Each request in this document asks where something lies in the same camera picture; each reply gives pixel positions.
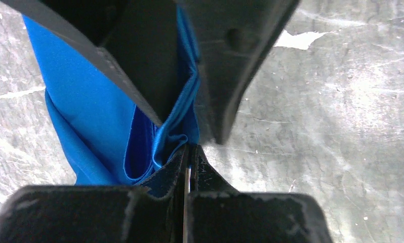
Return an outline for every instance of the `black plastic part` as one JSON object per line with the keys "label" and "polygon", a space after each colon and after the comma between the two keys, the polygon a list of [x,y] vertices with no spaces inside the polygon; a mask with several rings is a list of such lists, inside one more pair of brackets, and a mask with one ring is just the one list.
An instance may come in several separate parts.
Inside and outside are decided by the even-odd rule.
{"label": "black plastic part", "polygon": [[190,191],[238,192],[210,165],[200,145],[190,152]]}
{"label": "black plastic part", "polygon": [[302,194],[192,192],[188,242],[332,243],[322,210]]}
{"label": "black plastic part", "polygon": [[29,186],[0,214],[0,243],[182,242],[187,145],[137,187]]}
{"label": "black plastic part", "polygon": [[241,98],[299,0],[177,0],[199,44],[201,89],[217,143],[227,141]]}
{"label": "black plastic part", "polygon": [[80,52],[160,126],[184,86],[177,79],[173,0],[1,0]]}

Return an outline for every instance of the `fabric fold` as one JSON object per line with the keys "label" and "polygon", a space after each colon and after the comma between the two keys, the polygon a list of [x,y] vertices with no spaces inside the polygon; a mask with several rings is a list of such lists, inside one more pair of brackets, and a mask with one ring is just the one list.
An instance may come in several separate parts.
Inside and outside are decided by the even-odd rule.
{"label": "fabric fold", "polygon": [[198,51],[177,9],[178,76],[184,88],[157,128],[106,76],[62,39],[23,17],[46,84],[46,105],[77,185],[135,185],[184,143],[197,144]]}

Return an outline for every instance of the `gray concrete floor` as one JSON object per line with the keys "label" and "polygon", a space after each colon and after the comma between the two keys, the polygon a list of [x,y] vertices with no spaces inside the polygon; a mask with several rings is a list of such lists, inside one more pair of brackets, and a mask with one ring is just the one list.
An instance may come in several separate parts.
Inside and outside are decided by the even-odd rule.
{"label": "gray concrete floor", "polygon": [[[404,242],[404,1],[302,0],[286,30],[228,144],[202,137],[208,159],[239,190],[314,196],[335,242]],[[75,181],[43,90],[0,3],[0,207],[23,185]]]}

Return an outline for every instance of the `concrete surface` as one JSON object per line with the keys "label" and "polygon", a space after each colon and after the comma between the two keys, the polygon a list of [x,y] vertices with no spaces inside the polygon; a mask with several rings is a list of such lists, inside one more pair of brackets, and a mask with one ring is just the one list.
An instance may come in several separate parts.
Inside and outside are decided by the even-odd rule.
{"label": "concrete surface", "polygon": [[[404,1],[303,0],[286,30],[228,144],[202,137],[210,162],[239,190],[314,196],[335,242],[404,242]],[[75,181],[43,90],[0,3],[0,207],[23,185]]]}

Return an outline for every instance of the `blue fabric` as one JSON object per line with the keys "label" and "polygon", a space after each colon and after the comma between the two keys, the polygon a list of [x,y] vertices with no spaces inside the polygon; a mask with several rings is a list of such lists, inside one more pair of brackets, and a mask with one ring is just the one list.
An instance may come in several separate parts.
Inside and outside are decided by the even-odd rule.
{"label": "blue fabric", "polygon": [[160,128],[76,50],[23,19],[46,83],[47,109],[77,185],[138,184],[165,164],[165,151],[172,155],[186,142],[197,144],[198,50],[181,9],[178,76],[185,86]]}

